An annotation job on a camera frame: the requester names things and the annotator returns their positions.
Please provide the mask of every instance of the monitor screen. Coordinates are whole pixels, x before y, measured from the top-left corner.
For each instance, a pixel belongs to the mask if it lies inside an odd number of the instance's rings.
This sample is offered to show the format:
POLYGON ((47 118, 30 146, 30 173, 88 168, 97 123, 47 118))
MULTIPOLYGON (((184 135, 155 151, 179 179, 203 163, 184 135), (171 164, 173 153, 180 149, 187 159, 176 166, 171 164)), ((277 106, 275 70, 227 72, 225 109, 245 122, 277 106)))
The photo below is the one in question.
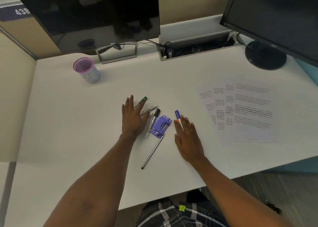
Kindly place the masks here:
POLYGON ((158 0, 21 0, 63 53, 160 35, 158 0))
POLYGON ((229 0, 221 24, 318 66, 318 0, 229 0))

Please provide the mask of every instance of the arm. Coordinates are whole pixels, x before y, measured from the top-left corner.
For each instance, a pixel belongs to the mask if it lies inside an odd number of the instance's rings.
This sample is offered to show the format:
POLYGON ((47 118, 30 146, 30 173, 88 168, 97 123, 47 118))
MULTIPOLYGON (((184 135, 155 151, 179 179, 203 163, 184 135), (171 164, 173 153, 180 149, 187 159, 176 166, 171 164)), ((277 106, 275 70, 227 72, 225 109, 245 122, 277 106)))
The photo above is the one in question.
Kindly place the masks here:
POLYGON ((145 101, 135 110, 133 96, 127 98, 122 105, 122 134, 118 142, 67 190, 44 227, 112 227, 115 224, 130 152, 150 113, 140 117, 144 105, 145 101))
POLYGON ((283 217, 218 171, 204 156, 194 124, 183 116, 181 122, 184 131, 177 121, 174 122, 180 136, 175 134, 181 156, 201 176, 231 227, 292 227, 283 217))

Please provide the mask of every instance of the blue marker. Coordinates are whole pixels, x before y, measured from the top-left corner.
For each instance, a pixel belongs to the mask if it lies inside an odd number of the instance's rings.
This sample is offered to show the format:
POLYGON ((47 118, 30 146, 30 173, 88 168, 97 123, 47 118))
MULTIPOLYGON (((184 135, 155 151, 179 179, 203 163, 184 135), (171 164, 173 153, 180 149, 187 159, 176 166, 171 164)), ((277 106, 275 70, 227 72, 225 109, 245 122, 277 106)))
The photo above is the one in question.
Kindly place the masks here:
POLYGON ((176 114, 176 117, 177 117, 177 122, 180 124, 182 130, 183 130, 183 126, 182 126, 182 123, 181 123, 181 117, 180 117, 180 114, 179 114, 179 111, 175 111, 175 114, 176 114))

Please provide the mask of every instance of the green marker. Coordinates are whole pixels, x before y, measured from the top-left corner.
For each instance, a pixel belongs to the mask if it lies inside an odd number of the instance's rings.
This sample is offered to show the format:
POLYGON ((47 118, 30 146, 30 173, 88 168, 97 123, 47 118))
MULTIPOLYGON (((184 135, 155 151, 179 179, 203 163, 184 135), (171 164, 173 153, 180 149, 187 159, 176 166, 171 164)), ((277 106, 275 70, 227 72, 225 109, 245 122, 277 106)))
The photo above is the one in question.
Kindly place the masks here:
POLYGON ((146 101, 147 101, 147 97, 145 96, 145 97, 135 106, 135 109, 137 108, 137 106, 139 106, 139 104, 140 104, 143 100, 146 100, 146 101))

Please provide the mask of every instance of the floor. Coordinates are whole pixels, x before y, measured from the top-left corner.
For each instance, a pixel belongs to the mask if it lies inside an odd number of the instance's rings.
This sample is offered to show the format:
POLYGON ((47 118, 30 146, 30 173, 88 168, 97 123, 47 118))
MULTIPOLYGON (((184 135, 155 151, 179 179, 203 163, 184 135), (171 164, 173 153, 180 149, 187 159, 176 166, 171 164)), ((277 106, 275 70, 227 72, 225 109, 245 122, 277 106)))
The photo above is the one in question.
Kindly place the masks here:
MULTIPOLYGON (((318 174, 254 173, 234 181, 261 201, 268 200, 282 209, 283 216, 297 227, 316 227, 318 223, 318 174)), ((214 202, 208 188, 202 192, 214 202)), ((186 193, 169 197, 174 205, 185 201, 186 193)), ((120 210, 115 227, 133 227, 145 204, 120 210)))

